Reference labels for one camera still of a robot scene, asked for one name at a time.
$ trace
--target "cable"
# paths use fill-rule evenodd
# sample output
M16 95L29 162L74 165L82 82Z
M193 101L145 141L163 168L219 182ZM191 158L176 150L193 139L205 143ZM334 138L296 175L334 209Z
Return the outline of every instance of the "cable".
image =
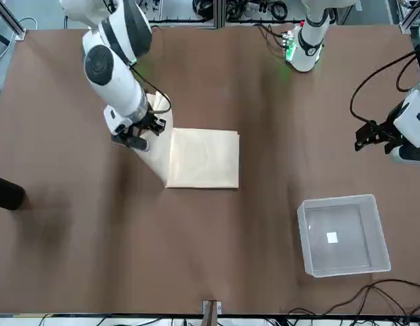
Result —
M420 2L415 4L415 5L410 5L408 2L406 2L406 0L398 0L400 5L402 5L403 7L407 8L407 9L417 9L420 8Z
M103 321L105 321L106 320L106 318L108 317L108 316L110 316L109 314L108 315L106 315L106 316L104 316L98 323L97 323L97 326L100 326L101 325L101 323L103 322Z
M419 310L420 310L420 306L416 307L413 311L411 311L409 315L412 315L412 314L416 313Z
M24 17L23 19L20 19L19 22L23 22L23 21L28 20L28 19L32 20L35 23L35 30L37 30L38 29L38 22L36 21L36 19L34 19L34 17L30 17L30 16Z
M109 5L106 3L106 0L103 0L104 5L106 6L107 11L111 14L112 11L109 8Z
M46 317L48 316L48 314L45 314L42 318L41 321L39 322L38 326L41 326L42 323L45 321Z
M402 76L403 76L403 74L404 74L404 72L405 72L405 70L407 70L407 68L409 67L409 65L415 60L415 59L417 59L417 57L416 56L414 56L413 58L411 58L404 66L403 66L403 68L402 68L402 70L401 70L401 72L399 72L399 76L398 76L398 78L397 78L397 80L396 80L396 88L398 89L398 91L399 92L402 92L402 93L406 93L406 92L408 92L411 88L401 88L400 87L400 78L402 78Z
M336 23L337 20L338 20L338 11L337 11L337 8L332 8L330 10L330 25Z
M283 36L281 34L276 34L272 31L272 29L268 29L266 28L263 24L259 23L259 24L255 24L254 26L258 26L259 28L261 27L262 29L264 29L268 34L271 34L272 36L278 37L280 39L283 38Z
M282 11L283 11L283 14L282 15L277 12L277 10L278 9L281 9L281 8L282 8ZM287 18L287 15L288 15L287 5L284 2L280 1L280 0L275 1L270 6L270 13L272 14L272 16L275 19L280 20L280 21L283 22Z
M156 322L158 322L158 321L161 321L162 320L162 318L157 318L157 319L154 319L153 321L148 321L148 322L146 322L146 323L143 323L143 324L137 324L137 325L133 325L133 326L146 326L146 325L151 325L151 324L154 324L154 323L156 323ZM171 319L171 326L173 326L173 322L174 322L174 320L173 319ZM114 325L114 326L130 326L130 325L124 325L124 324L116 324L116 325Z
M38 29L38 22L36 21L36 19L34 19L34 17L24 17L23 19L20 19L20 20L19 20L19 22L22 22L22 21L24 21L24 20L26 20L26 19L33 20L33 21L35 22L35 29L36 29L36 30ZM9 44L7 45L6 49L4 49L2 53L0 53L0 60L3 58L3 56L6 54L6 52L7 52L7 51L9 50L9 48L11 47L11 45L12 45L12 40L14 39L14 36L15 36L15 33L14 33L14 32L12 32L12 35L11 35L11 38L10 38L10 42L9 42Z
M302 312L306 312L307 314L315 314L314 312L311 312L310 310L307 310L307 309L304 309L304 308L293 308L287 314L291 314L291 313L293 313L297 310L302 311Z
M351 102L350 102L350 106L349 106L349 110L351 112L351 115L355 118L357 118L358 120L361 120L367 124L370 124L371 126L374 126L375 128L378 127L377 124L375 124L374 122L371 122L370 120L367 120L366 118L356 114L353 111L353 102L355 100L356 95L358 94L358 92L361 90L361 88L370 80L372 79L372 77L374 77L375 75L377 75L378 73L380 73L381 71L386 70L387 68L390 68L391 66L395 65L396 63L405 60L406 58L413 56L415 54L415 51L409 52L407 54L405 54L404 56L401 56L400 58L395 59L394 61L386 64L385 66L382 66L381 68L377 69L376 71L374 71L373 73L371 73L355 90L355 92L353 93ZM396 139L394 136L391 136L388 132L385 132L382 128L379 129L385 136L389 137L390 139Z
M272 26L270 24L267 26L267 28L273 33ZM281 49L284 48L283 44L278 42L278 39L277 39L277 37L275 35L272 35L272 37L273 37L273 40L275 41L275 43L278 44L278 46Z
M169 112L170 110L171 110L171 108L172 108L172 102L171 102L171 100L169 99L169 97L164 93L164 92L162 92L161 90L159 90L157 87L155 87L155 85L153 85L153 84L151 84L148 80L146 80L140 73L138 73L137 72L137 70L134 68L134 67L130 67L130 69L131 70L133 70L134 72L135 72L135 74L136 75L138 75L145 83L147 83L148 85L150 85L153 89L155 89L157 92L159 92L159 93L161 93L161 95L163 96L163 97L165 97L165 99L168 101L168 103L169 103L169 108L168 109L166 109L166 110L162 110L162 111L150 111L151 113L154 113L154 114L163 114L163 113L166 113L166 112Z

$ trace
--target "floor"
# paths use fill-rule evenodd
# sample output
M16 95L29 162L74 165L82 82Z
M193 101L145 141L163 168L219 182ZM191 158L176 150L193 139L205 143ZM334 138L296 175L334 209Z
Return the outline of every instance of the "floor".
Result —
M58 0L6 0L5 4L9 7L17 19L25 17L33 17L36 19L38 29L62 29L64 23L63 11L59 6ZM22 21L23 27L26 29L35 29L35 23L31 20ZM86 25L80 22L68 22L69 29L84 29ZM12 30L0 21L0 33L8 39L13 38ZM0 60L0 88L2 87L7 68L10 65L12 53L14 52L15 42L11 43L9 50ZM0 52L4 50L4 46L0 44Z

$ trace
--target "white square label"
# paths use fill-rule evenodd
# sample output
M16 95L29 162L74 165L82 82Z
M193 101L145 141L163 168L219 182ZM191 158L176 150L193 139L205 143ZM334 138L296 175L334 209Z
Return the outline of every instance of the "white square label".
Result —
M337 243L338 242L337 232L328 232L326 234L326 237L328 238L328 243Z

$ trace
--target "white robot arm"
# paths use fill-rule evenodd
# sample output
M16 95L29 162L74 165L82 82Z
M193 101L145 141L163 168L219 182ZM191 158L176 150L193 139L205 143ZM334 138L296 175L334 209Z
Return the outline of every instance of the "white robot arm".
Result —
M319 60L323 38L329 27L329 9L347 7L355 4L356 0L302 0L302 2L307 8L306 20L303 25L296 26L293 31L283 35L283 44L285 60L297 71L307 72ZM399 58L387 67L412 55L415 53ZM367 80L387 67L379 69ZM395 162L420 164L420 83L408 91L406 98L391 111L382 124L356 115L352 108L351 112L357 119L365 122L356 132L356 151L366 145L387 142L385 153L390 154Z
M100 3L105 6L102 0L61 0L61 5L71 19L97 23L83 36L84 71L92 88L107 103L104 116L112 140L147 151L149 144L140 137L141 132L150 130L159 135L166 122L152 111L130 67L150 50L152 31L133 0L115 2L115 12L108 15L99 10Z
M307 9L302 26L296 26L285 35L288 49L285 59L300 72L310 71L319 60L323 38L330 25L331 8L344 8L355 4L357 0L302 0Z
M382 124L369 121L356 132L355 150L386 142L385 153L395 162L420 164L420 83L411 88Z

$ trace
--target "metal frame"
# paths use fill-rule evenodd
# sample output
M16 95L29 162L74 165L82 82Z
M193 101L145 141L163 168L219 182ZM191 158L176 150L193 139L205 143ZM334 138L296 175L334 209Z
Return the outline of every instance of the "metal frame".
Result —
M13 317L12 314L0 314L0 318ZM33 317L39 318L40 313L33 314ZM30 317L30 314L24 314L24 317ZM105 313L105 314L51 314L48 318L154 318L154 319L203 319L202 314L130 314L130 313ZM288 319L294 320L334 320L334 321L348 321L348 320L363 320L363 321L402 321L401 316L395 315L375 315L375 314L329 314L329 315L311 315L311 314L219 314L218 319L274 319L281 326L290 326ZM417 322L415 316L408 316L405 319L409 322Z
M26 29L20 24L20 22L15 18L11 13L8 7L0 0L0 16L6 22L6 24L14 31L16 34L15 39L17 41L22 41L26 35Z
M420 16L420 7L409 10L409 13L405 15L402 6L399 4L399 1L396 0L399 8L399 16L401 19L400 30L403 34L410 34L410 29L413 27L414 21Z

